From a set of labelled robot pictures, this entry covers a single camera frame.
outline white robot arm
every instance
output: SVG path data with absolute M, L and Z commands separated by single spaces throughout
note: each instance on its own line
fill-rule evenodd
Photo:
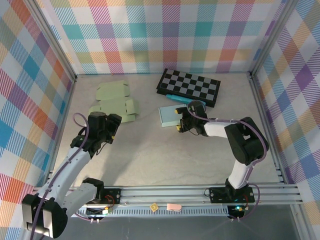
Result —
M 205 133 L 208 137 L 221 137 L 228 138 L 225 131 L 225 127 L 229 126 L 230 123 L 227 122 L 207 122 L 204 125 Z M 246 165 L 235 161 L 231 175 L 228 178 L 229 183 L 234 189 L 240 189 L 247 185 L 250 173 L 252 172 L 254 165 L 250 163 Z
M 176 109 L 182 114 L 180 133 L 196 129 L 199 135 L 205 137 L 221 137 L 228 139 L 235 157 L 233 170 L 226 179 L 225 189 L 211 189 L 212 203 L 227 203 L 242 201 L 243 195 L 252 196 L 252 188 L 248 186 L 248 179 L 256 163 L 263 160 L 269 150 L 264 138 L 254 121 L 245 117 L 239 121 L 208 119 L 204 106 L 197 101 L 188 107 Z
M 79 172 L 98 152 L 102 144 L 112 144 L 121 123 L 116 114 L 92 112 L 84 127 L 72 140 L 70 149 L 55 174 L 35 194 L 22 200 L 24 228 L 51 238 L 59 237 L 68 218 L 84 204 L 103 198 L 104 183 L 93 178 L 85 179 L 80 187 L 66 196 Z

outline light blue book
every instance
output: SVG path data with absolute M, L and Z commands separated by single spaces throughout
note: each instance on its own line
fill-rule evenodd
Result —
M 162 127 L 171 127 L 180 124 L 181 114 L 176 114 L 177 108 L 186 107 L 185 104 L 174 105 L 174 106 L 163 106 L 159 107 L 160 121 Z

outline black and white checkered board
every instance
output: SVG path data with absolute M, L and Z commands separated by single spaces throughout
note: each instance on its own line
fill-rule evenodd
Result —
M 220 81 L 166 68 L 156 89 L 158 94 L 201 100 L 213 108 L 219 87 Z

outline plaid wall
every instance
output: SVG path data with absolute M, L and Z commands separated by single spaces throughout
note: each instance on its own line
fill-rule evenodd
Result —
M 15 240 L 20 203 L 43 179 L 72 81 L 23 0 L 0 6 L 0 239 Z
M 320 0 L 300 0 L 258 73 L 281 161 L 320 239 Z
M 265 32 L 262 41 L 260 42 L 258 50 L 255 52 L 253 61 L 252 61 L 251 66 L 249 68 L 250 71 L 255 67 L 257 60 L 260 57 L 260 53 L 261 53 L 262 49 L 264 48 L 266 42 L 268 41 L 269 36 L 270 36 L 272 30 L 274 29 L 280 15 L 282 14 L 282 11 L 283 11 L 287 1 L 288 0 L 281 0 L 281 3 L 273 16 L 273 19 L 272 19 L 267 31 Z
M 79 74 L 246 72 L 280 2 L 38 0 Z

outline blue marker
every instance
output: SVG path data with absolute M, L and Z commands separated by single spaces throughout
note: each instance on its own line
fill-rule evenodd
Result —
M 168 99 L 183 103 L 183 104 L 189 104 L 190 102 L 194 101 L 194 99 L 190 99 L 187 97 L 183 97 L 183 96 L 177 96 L 177 95 L 172 95 L 172 94 L 167 94 L 166 97 Z M 204 106 L 206 105 L 206 103 L 204 101 L 200 101 Z

